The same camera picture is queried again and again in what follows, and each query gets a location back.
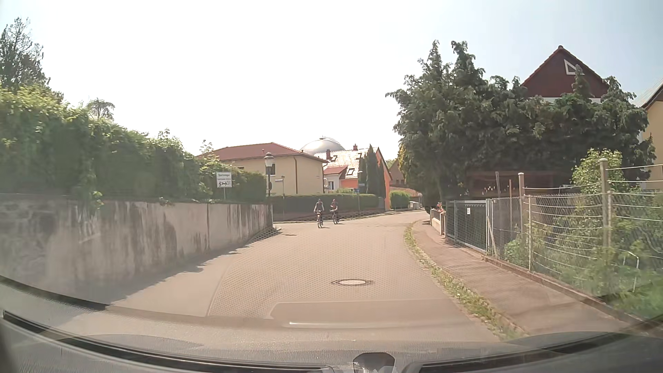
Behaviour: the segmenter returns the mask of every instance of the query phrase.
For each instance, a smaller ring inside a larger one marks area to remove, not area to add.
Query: person
[[[336,202],[335,198],[332,200],[330,205],[331,218],[334,218],[336,216],[337,211],[338,211],[338,202]]]
[[[325,210],[325,205],[322,204],[322,200],[318,198],[318,201],[316,202],[316,206],[313,207],[313,212],[318,212],[320,211],[320,218],[322,219],[322,212]]]

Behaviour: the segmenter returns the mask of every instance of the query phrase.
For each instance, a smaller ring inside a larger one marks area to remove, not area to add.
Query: white sign
[[[217,188],[232,188],[233,175],[231,172],[216,173],[216,187]]]

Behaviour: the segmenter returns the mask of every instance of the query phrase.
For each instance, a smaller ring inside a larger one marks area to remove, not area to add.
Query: hedge
[[[407,208],[410,206],[410,195],[403,190],[394,190],[389,193],[389,200],[391,201],[391,208]]]
[[[274,213],[280,212],[313,212],[318,199],[322,199],[325,205],[325,211],[329,211],[329,206],[333,199],[339,205],[340,211],[357,211],[359,204],[362,210],[372,210],[378,206],[378,197],[374,194],[360,194],[359,204],[357,203],[356,194],[344,193],[325,193],[325,194],[308,194],[298,196],[274,196],[270,198],[272,202],[272,210]]]
[[[101,198],[223,198],[215,171],[232,171],[228,200],[265,201],[265,178],[197,159],[169,130],[132,131],[61,104],[37,86],[0,88],[0,192]]]

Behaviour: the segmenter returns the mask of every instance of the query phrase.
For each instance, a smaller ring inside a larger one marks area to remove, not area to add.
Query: grass strip
[[[443,287],[449,295],[458,299],[468,313],[481,319],[500,340],[527,336],[521,328],[496,312],[484,297],[465,286],[461,280],[444,271],[424,250],[421,250],[412,235],[413,225],[414,223],[410,224],[405,230],[405,244],[419,261],[419,264],[430,273],[438,285]]]

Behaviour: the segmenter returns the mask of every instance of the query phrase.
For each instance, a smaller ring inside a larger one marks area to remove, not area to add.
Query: road
[[[404,212],[338,225],[327,221],[324,228],[314,222],[280,224],[279,235],[209,260],[197,271],[177,273],[108,311],[53,326],[82,335],[175,338],[209,348],[286,341],[310,346],[321,340],[497,341],[405,246],[405,228],[426,217]],[[365,283],[334,283],[347,279]],[[127,309],[138,311],[123,314]]]

